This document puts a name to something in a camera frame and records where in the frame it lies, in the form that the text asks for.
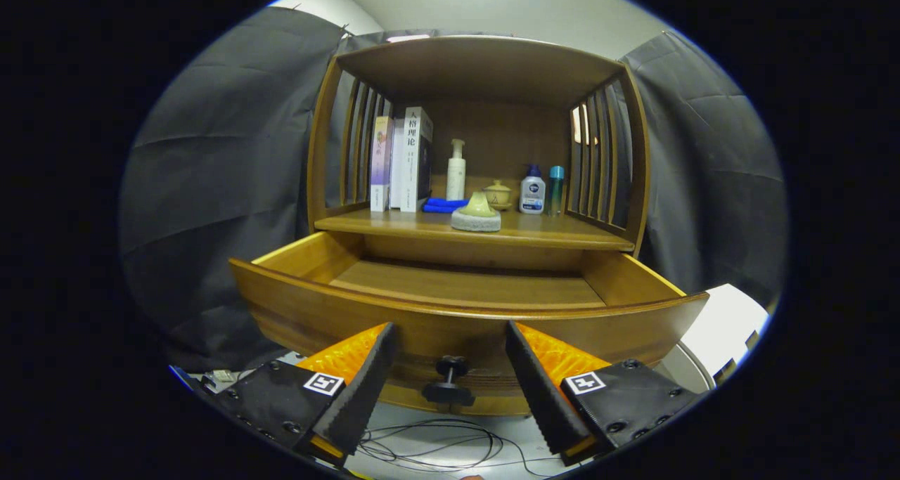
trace white pump bottle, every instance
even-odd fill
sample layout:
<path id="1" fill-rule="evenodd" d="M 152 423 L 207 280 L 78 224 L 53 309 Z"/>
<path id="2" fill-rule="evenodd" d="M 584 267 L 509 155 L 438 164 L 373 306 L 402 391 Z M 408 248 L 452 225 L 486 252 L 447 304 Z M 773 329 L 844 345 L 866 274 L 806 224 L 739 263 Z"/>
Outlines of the white pump bottle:
<path id="1" fill-rule="evenodd" d="M 450 144 L 453 145 L 453 157 L 447 162 L 447 200 L 462 201 L 465 198 L 465 141 L 455 138 Z"/>

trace book spine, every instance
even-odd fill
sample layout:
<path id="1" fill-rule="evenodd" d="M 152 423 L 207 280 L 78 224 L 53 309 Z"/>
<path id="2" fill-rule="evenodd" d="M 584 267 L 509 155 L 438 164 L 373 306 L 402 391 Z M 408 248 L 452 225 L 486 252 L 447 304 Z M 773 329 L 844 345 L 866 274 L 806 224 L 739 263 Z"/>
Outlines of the book spine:
<path id="1" fill-rule="evenodd" d="M 389 116 L 375 119 L 372 136 L 372 169 L 369 185 L 369 209 L 385 211 L 388 205 L 388 188 L 391 178 L 392 120 Z"/>
<path id="2" fill-rule="evenodd" d="M 403 121 L 403 160 L 401 171 L 401 202 L 399 211 L 414 213 L 418 205 L 418 145 L 422 108 L 406 108 Z"/>
<path id="3" fill-rule="evenodd" d="M 403 119 L 399 118 L 394 121 L 393 143 L 391 152 L 391 188 L 389 189 L 391 199 L 389 207 L 399 208 L 399 198 L 403 191 L 401 181 L 401 170 L 403 167 L 403 130 L 405 126 Z"/>

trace book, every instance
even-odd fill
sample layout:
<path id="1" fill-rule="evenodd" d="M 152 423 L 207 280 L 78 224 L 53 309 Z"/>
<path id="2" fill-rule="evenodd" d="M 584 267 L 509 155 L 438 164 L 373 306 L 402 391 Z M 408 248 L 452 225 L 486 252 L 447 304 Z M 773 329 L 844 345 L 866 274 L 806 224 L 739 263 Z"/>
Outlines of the book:
<path id="1" fill-rule="evenodd" d="M 372 136 L 371 172 L 369 173 L 369 209 L 385 211 L 391 188 L 391 146 L 393 120 L 390 116 L 375 119 Z"/>
<path id="2" fill-rule="evenodd" d="M 395 151 L 391 152 L 391 200 L 389 201 L 389 207 L 392 209 L 399 208 L 399 196 L 401 195 L 401 190 L 403 189 L 401 186 L 401 173 L 399 170 L 403 167 L 403 151 L 401 146 L 401 141 L 403 140 L 403 119 L 396 118 L 394 121 L 394 134 L 393 141 L 396 141 L 397 144 L 394 145 Z"/>
<path id="3" fill-rule="evenodd" d="M 421 106 L 406 108 L 403 120 L 401 202 L 399 211 L 413 213 L 431 193 L 431 141 L 434 125 Z"/>

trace cabinet top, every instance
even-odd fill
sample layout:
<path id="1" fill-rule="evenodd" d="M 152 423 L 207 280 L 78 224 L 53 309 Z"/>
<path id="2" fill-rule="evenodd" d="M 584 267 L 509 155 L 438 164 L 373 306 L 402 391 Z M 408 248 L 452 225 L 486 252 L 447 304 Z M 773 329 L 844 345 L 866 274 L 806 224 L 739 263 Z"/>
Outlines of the cabinet top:
<path id="1" fill-rule="evenodd" d="M 396 103 L 452 98 L 560 109 L 626 70 L 549 42 L 473 35 L 381 44 L 333 60 Z"/>

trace lotion bottle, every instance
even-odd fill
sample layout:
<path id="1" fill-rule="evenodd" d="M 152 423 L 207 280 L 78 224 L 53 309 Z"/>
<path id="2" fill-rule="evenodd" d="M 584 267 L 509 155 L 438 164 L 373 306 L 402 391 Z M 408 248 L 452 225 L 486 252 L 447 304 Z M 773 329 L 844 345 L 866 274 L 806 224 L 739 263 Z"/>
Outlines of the lotion bottle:
<path id="1" fill-rule="evenodd" d="M 547 185 L 541 179 L 537 164 L 528 164 L 528 176 L 522 180 L 518 196 L 518 211 L 524 214 L 541 214 L 544 210 L 544 195 Z"/>
<path id="2" fill-rule="evenodd" d="M 462 201 L 465 198 L 465 141 L 455 138 L 450 144 L 453 145 L 453 157 L 447 162 L 447 200 Z"/>

